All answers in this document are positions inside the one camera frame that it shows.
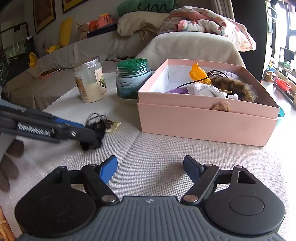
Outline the left hand brown glove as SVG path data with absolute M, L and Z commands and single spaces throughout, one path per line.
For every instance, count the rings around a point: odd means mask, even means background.
M 3 192 L 9 192 L 10 180 L 16 180 L 19 176 L 19 170 L 10 156 L 20 158 L 24 153 L 25 147 L 22 141 L 14 139 L 8 149 L 4 152 L 1 159 L 1 181 L 0 188 Z

